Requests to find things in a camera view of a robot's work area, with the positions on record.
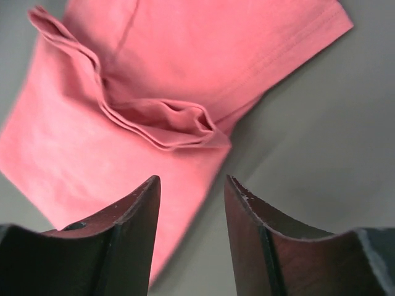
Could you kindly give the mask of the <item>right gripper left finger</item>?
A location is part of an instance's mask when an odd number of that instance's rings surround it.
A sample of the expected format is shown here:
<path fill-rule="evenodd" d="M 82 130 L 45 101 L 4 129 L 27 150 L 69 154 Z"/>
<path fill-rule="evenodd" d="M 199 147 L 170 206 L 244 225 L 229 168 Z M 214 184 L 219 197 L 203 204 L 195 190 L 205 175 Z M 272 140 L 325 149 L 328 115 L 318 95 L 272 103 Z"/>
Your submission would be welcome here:
<path fill-rule="evenodd" d="M 57 231 L 1 226 L 2 295 L 146 295 L 160 178 Z"/>

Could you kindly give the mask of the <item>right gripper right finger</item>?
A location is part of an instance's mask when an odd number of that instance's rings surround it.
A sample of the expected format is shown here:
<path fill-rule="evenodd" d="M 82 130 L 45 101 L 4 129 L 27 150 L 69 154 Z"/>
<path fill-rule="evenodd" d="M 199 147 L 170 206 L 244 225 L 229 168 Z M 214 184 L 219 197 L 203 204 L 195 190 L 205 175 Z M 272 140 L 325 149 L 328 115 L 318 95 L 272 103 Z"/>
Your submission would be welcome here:
<path fill-rule="evenodd" d="M 394 229 L 333 234 L 284 214 L 228 176 L 224 187 L 238 295 L 393 295 Z"/>

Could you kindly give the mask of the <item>salmon pink t-shirt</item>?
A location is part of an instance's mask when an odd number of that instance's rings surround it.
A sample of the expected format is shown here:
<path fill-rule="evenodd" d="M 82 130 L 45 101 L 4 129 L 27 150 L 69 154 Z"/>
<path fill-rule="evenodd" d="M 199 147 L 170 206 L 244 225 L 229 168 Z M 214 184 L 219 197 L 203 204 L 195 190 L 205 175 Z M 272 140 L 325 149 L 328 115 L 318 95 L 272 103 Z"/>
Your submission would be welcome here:
<path fill-rule="evenodd" d="M 152 175 L 151 280 L 176 251 L 263 93 L 349 31 L 338 1 L 69 1 L 38 38 L 1 133 L 1 172 L 57 228 Z"/>

